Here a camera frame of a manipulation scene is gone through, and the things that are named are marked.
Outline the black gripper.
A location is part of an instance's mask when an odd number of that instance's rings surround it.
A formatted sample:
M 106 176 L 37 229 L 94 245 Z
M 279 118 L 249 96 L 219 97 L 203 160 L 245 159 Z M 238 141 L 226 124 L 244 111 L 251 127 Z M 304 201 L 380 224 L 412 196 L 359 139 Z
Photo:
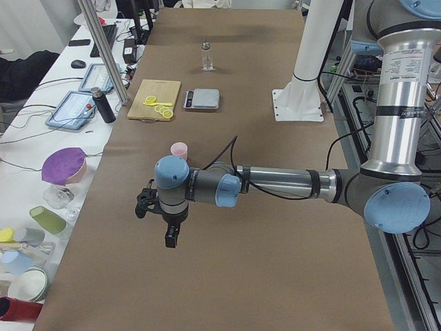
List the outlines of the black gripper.
M 167 248 L 175 248 L 178 244 L 178 236 L 182 222 L 186 220 L 186 213 L 178 214 L 164 213 L 163 220 L 167 223 L 167 232 L 165 234 L 165 246 Z

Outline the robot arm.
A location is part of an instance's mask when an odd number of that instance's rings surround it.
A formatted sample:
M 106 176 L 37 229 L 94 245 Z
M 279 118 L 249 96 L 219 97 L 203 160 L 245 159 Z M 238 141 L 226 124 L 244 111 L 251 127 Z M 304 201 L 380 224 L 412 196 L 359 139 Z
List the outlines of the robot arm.
M 136 213 L 160 214 L 165 245 L 175 248 L 189 204 L 234 207 L 254 187 L 288 200 L 324 199 L 347 206 L 374 228 L 400 234 L 421 225 L 431 209 L 415 165 L 431 53 L 440 40 L 439 1 L 357 1 L 356 43 L 378 43 L 382 69 L 369 157 L 358 170 L 283 170 L 212 162 L 191 168 L 174 155 L 154 169 L 156 188 Z

